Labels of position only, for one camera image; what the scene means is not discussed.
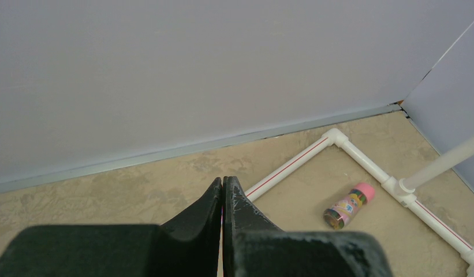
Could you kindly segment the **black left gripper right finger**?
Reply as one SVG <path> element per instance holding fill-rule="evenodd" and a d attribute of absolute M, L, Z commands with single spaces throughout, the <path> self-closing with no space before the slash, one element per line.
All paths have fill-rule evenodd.
<path fill-rule="evenodd" d="M 222 184 L 224 276 L 392 276 L 371 235 L 283 231 L 245 195 L 235 176 Z"/>

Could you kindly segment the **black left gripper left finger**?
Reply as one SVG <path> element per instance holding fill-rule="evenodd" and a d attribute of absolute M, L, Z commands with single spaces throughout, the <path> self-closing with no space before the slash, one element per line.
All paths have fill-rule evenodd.
<path fill-rule="evenodd" d="M 40 225 L 0 257 L 0 276 L 216 276 L 222 181 L 162 225 Z"/>

